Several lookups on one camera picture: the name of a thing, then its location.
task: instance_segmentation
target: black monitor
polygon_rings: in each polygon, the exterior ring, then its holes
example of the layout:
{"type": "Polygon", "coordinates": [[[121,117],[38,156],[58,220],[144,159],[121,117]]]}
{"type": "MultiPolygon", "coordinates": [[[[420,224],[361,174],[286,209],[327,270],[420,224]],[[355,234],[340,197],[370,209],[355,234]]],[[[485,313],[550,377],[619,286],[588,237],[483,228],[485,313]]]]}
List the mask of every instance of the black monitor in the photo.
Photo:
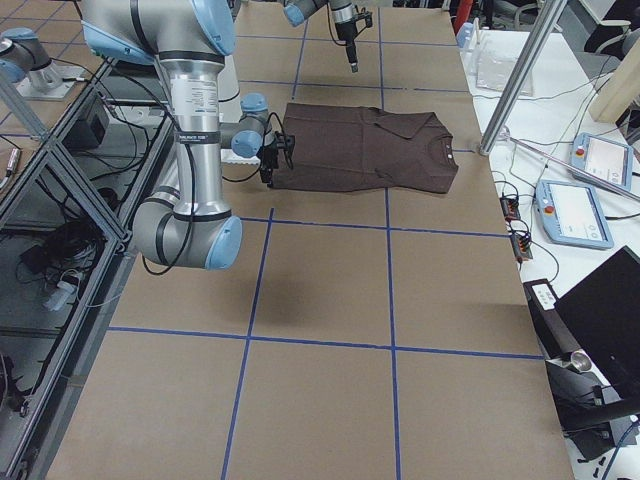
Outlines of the black monitor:
{"type": "Polygon", "coordinates": [[[620,397],[639,396],[640,258],[623,247],[555,308],[620,397]]]}

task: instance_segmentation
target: robotic arm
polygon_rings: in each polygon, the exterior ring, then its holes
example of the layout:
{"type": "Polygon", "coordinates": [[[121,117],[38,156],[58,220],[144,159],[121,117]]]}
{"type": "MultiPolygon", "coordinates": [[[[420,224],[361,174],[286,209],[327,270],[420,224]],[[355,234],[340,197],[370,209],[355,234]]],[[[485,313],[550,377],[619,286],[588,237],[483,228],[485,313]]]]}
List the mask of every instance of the robotic arm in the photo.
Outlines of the robotic arm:
{"type": "Polygon", "coordinates": [[[85,0],[83,5],[89,46],[105,56],[155,65],[175,119],[175,162],[136,212],[135,245],[158,264],[228,268],[240,248],[242,225],[223,198],[221,148],[245,158],[258,155],[262,168],[265,159],[277,159],[278,149],[291,144],[271,130],[260,94],[242,100],[238,123],[220,122],[218,77],[235,49],[226,1],[85,0]]]}
{"type": "Polygon", "coordinates": [[[0,35],[0,69],[12,83],[29,77],[31,86],[48,92],[62,85],[62,76],[38,36],[28,28],[11,28],[0,35]]]}
{"type": "Polygon", "coordinates": [[[358,71],[358,56],[356,53],[356,37],[365,28],[373,26],[371,12],[358,12],[351,3],[351,0],[293,0],[284,8],[284,13],[289,23],[294,27],[302,24],[311,15],[329,3],[333,22],[335,23],[338,40],[343,42],[342,46],[347,51],[347,60],[351,65],[351,71],[358,71]],[[357,23],[364,20],[364,28],[358,30],[357,23]]]}

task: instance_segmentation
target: power strip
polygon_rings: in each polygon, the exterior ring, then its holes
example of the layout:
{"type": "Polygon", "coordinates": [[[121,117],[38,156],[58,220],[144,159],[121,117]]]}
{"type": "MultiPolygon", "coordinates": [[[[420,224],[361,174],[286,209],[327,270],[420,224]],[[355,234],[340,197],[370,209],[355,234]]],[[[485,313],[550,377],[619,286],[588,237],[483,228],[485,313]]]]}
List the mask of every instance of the power strip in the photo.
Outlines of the power strip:
{"type": "Polygon", "coordinates": [[[511,240],[511,248],[513,249],[513,254],[515,255],[518,263],[533,260],[530,241],[525,241],[519,232],[513,231],[509,235],[509,240],[511,240]]]}
{"type": "Polygon", "coordinates": [[[518,200],[515,198],[500,197],[500,207],[502,207],[502,214],[507,222],[512,220],[520,220],[520,210],[518,209],[518,200]]]}
{"type": "Polygon", "coordinates": [[[522,263],[532,260],[531,239],[528,238],[528,234],[514,230],[511,227],[511,222],[522,219],[518,200],[512,197],[502,196],[500,197],[500,207],[502,208],[504,220],[509,227],[509,240],[511,241],[511,248],[513,249],[513,255],[516,257],[516,261],[522,263]]]}

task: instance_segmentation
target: metal pole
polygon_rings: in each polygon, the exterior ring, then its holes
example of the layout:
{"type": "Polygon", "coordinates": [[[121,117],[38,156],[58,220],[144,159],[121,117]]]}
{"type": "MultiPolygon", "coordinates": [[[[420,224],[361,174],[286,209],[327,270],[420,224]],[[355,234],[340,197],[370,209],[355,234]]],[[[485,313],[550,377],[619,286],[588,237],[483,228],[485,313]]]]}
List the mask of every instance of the metal pole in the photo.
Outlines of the metal pole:
{"type": "Polygon", "coordinates": [[[0,68],[0,98],[7,104],[9,110],[18,117],[29,133],[39,140],[45,140],[49,132],[31,107],[16,90],[0,68]]]}
{"type": "Polygon", "coordinates": [[[528,143],[525,143],[521,140],[518,140],[517,138],[512,138],[511,141],[513,143],[515,143],[516,145],[520,145],[521,147],[526,148],[527,150],[531,150],[533,153],[537,153],[538,155],[543,156],[544,158],[551,160],[554,163],[557,163],[558,165],[562,165],[563,167],[565,167],[567,170],[572,171],[573,173],[576,173],[582,177],[587,177],[589,178],[593,183],[597,184],[599,187],[605,188],[607,190],[611,190],[614,193],[617,193],[618,195],[622,195],[623,197],[627,197],[630,198],[632,200],[635,200],[636,202],[640,202],[640,197],[638,195],[634,195],[633,193],[625,190],[624,188],[619,187],[618,185],[615,185],[613,183],[607,182],[606,180],[601,179],[600,177],[596,177],[595,175],[593,175],[592,173],[589,173],[585,170],[581,170],[577,167],[574,167],[573,165],[569,164],[569,163],[565,163],[562,160],[553,157],[551,155],[549,155],[546,152],[543,152],[542,150],[538,150],[535,147],[532,147],[531,145],[529,145],[528,143]]]}
{"type": "Polygon", "coordinates": [[[527,38],[522,53],[513,68],[496,110],[493,112],[493,116],[489,120],[487,129],[482,137],[480,143],[480,153],[482,155],[488,155],[496,143],[500,130],[507,121],[507,117],[511,113],[516,100],[518,100],[518,95],[520,95],[527,75],[529,75],[566,4],[567,0],[547,0],[544,7],[542,7],[542,11],[533,26],[533,31],[527,38]]]}

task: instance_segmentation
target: brown t-shirt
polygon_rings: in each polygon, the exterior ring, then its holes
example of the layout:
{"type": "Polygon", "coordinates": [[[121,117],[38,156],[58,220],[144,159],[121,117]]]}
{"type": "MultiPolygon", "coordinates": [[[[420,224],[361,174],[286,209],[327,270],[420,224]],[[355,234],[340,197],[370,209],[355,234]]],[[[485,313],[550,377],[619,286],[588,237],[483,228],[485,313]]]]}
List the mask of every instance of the brown t-shirt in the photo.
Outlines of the brown t-shirt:
{"type": "Polygon", "coordinates": [[[458,171],[452,136],[435,113],[289,103],[293,170],[273,172],[274,188],[349,192],[406,187],[446,193],[458,171]]]}

